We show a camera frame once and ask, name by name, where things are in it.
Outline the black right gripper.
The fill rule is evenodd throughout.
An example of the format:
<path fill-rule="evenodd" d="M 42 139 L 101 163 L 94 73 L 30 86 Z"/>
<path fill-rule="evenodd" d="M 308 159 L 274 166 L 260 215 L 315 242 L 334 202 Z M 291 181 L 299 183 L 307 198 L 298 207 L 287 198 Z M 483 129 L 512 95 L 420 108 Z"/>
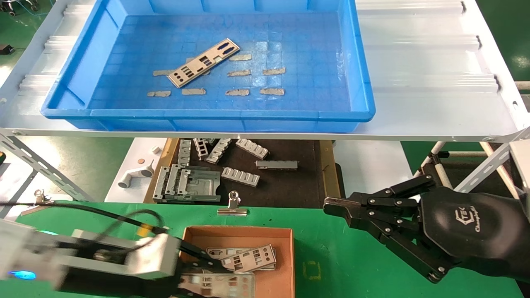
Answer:
<path fill-rule="evenodd" d="M 369 233 L 431 283 L 449 272 L 449 259 L 454 267 L 517 279 L 518 200 L 435 187 L 431 175 L 421 175 L 373 194 L 326 197 L 323 210 Z M 419 204 L 415 196 L 421 194 Z M 400 218 L 418 215 L 419 205 L 423 232 L 439 248 L 420 234 L 417 222 Z"/>

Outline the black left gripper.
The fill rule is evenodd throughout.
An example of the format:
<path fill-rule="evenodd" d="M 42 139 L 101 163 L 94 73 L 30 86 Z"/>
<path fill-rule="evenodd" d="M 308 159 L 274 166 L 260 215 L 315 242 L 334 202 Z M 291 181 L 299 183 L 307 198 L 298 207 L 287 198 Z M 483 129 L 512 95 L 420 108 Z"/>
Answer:
<path fill-rule="evenodd" d="M 185 268 L 226 269 L 204 249 L 180 240 L 179 260 Z M 127 272 L 123 265 L 68 265 L 58 274 L 58 291 L 112 298 L 169 298 L 178 294 L 183 273 L 182 265 L 172 272 L 138 276 Z"/>

